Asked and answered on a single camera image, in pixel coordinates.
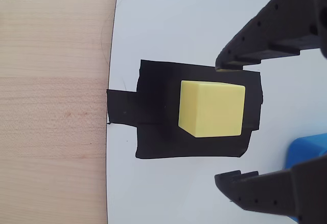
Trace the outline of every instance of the black tape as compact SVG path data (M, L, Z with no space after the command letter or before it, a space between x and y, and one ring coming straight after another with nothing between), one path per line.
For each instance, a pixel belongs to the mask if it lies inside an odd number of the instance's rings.
M226 82L245 86L242 134L196 138L178 127L182 80ZM263 103L260 73L218 73L214 67L141 61L136 92L108 90L111 123L137 127L136 157L242 156L251 133L259 129Z

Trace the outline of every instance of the wooden table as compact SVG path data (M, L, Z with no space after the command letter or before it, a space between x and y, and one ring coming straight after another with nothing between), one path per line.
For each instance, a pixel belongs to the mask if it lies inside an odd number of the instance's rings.
M115 0L0 0L1 223L106 223Z

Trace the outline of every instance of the blue block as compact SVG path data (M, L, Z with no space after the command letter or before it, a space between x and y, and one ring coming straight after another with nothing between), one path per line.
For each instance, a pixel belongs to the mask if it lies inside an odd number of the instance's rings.
M285 169L325 154L327 154L327 133L296 139L288 149Z

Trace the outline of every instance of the cube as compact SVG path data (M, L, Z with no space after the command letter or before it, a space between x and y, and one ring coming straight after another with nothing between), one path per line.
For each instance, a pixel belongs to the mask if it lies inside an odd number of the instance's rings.
M178 126L197 138L239 136L244 100L241 85L182 81Z

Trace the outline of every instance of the white paper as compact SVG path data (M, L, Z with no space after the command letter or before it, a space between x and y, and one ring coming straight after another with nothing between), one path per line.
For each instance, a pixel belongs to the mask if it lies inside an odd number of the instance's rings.
M136 91L141 59L214 66L222 48L270 0L118 0L109 88ZM214 175L281 170L292 140L327 132L327 60L319 50L263 60L260 130L241 158L135 158L136 128L107 127L110 224L276 224L288 217L244 211Z

